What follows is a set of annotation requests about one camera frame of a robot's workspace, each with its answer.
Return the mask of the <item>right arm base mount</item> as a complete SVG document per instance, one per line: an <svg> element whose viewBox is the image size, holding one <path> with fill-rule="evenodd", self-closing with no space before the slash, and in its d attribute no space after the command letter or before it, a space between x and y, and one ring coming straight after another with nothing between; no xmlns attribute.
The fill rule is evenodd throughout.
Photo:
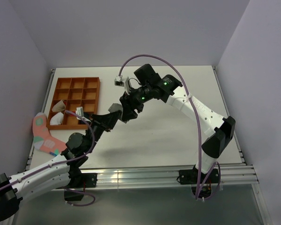
<svg viewBox="0 0 281 225"><path fill-rule="evenodd" d="M207 178L206 178L206 176L207 176L207 174L201 173L200 185L203 184L204 180L205 180L205 183L199 192L199 195L198 195L199 199L203 199L203 198L206 199L206 198L210 197L213 193L212 185L217 184L219 186L219 183L220 183L221 176L220 176L220 171L218 169L214 168ZM192 190L192 194L195 196L197 181L198 181L198 170L195 167L192 169L179 170L176 181L180 185L193 185L193 186L191 186L191 190Z"/></svg>

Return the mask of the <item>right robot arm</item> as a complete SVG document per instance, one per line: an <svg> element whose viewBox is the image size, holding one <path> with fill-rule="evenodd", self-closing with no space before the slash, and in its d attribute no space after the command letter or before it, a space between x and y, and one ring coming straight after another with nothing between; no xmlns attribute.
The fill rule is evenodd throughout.
<svg viewBox="0 0 281 225"><path fill-rule="evenodd" d="M138 68L134 75L140 84L136 89L130 86L129 78L120 77L115 80L115 85L125 88L124 94L119 99L123 108L122 121L136 119L143 111L144 104L152 99L161 100L194 120L207 139L200 145L201 158L195 165L193 177L199 183L205 182L209 178L211 166L233 138L235 119L214 112L186 92L182 79L172 75L160 77L150 64Z"/></svg>

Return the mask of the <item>dark blue patterned sock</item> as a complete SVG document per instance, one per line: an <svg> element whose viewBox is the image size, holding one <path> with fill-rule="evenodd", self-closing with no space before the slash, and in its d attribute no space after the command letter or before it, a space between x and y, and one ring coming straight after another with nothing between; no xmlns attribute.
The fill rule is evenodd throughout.
<svg viewBox="0 0 281 225"><path fill-rule="evenodd" d="M79 125L85 125L85 124L86 124L85 122L89 123L90 120L89 120L89 119L86 119L86 118L84 118L83 120L78 119L78 124L79 124Z"/></svg>

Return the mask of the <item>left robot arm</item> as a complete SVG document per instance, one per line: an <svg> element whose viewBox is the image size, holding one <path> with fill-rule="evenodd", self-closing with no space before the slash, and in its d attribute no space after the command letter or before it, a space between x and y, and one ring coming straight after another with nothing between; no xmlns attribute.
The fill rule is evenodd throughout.
<svg viewBox="0 0 281 225"><path fill-rule="evenodd" d="M80 166L84 164L101 135L110 132L121 119L117 110L105 115L92 114L82 121L87 125L85 134L73 133L66 148L48 162L8 177L0 174L0 222L13 216L25 201L56 188L73 188L81 184Z"/></svg>

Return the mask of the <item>grey striped sock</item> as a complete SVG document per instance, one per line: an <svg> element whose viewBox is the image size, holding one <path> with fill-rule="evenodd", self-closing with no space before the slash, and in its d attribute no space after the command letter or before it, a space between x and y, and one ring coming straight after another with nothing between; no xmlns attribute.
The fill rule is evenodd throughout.
<svg viewBox="0 0 281 225"><path fill-rule="evenodd" d="M114 112L120 112L123 113L123 106L119 103L113 103L109 109L108 112L114 113Z"/></svg>

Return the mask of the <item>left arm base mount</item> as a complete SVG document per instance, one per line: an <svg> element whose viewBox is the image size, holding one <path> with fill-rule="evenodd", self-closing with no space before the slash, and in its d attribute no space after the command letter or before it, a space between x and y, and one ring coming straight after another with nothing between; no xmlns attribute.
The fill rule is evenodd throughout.
<svg viewBox="0 0 281 225"><path fill-rule="evenodd" d="M87 191L87 188L95 188L97 183L97 173L81 173L77 178L69 178L69 174L65 173L61 175L62 178L66 178L66 181L62 181L62 185L57 187L57 190L63 190L65 204L72 207L86 207L95 203L96 197ZM90 197L92 200L89 203L78 204L85 196Z"/></svg>

